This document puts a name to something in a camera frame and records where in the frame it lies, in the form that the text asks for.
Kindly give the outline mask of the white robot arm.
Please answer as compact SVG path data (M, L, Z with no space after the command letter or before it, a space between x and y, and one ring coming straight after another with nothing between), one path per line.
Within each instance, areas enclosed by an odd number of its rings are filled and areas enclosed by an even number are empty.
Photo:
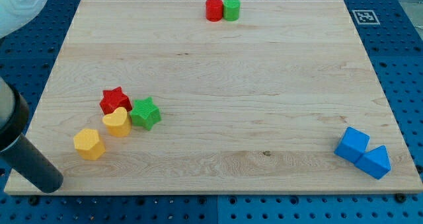
M44 8L47 0L1 0L1 38L22 28Z

